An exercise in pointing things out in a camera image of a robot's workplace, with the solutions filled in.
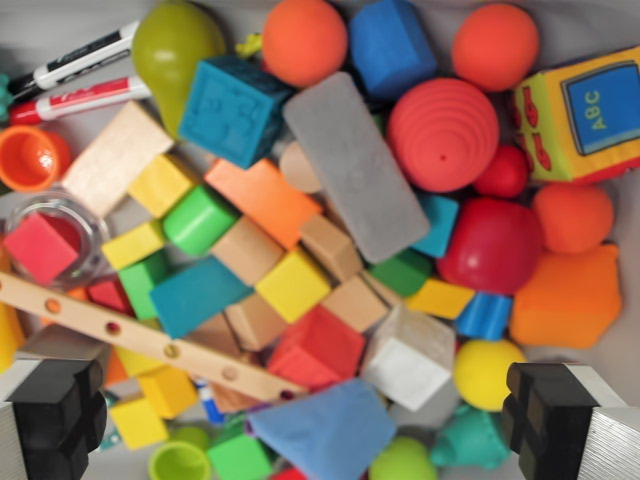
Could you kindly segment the black silver gripper left finger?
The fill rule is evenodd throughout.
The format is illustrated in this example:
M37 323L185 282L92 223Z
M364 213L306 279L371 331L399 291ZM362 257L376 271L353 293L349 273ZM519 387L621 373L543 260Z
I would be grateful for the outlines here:
M80 479L107 405L96 360L20 359L1 374L1 477Z

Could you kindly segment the black silver gripper right finger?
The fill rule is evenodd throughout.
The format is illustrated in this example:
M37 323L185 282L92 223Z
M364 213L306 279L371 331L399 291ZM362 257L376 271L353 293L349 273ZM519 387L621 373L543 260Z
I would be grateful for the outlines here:
M510 365L502 428L526 479L637 479L639 409L590 366Z

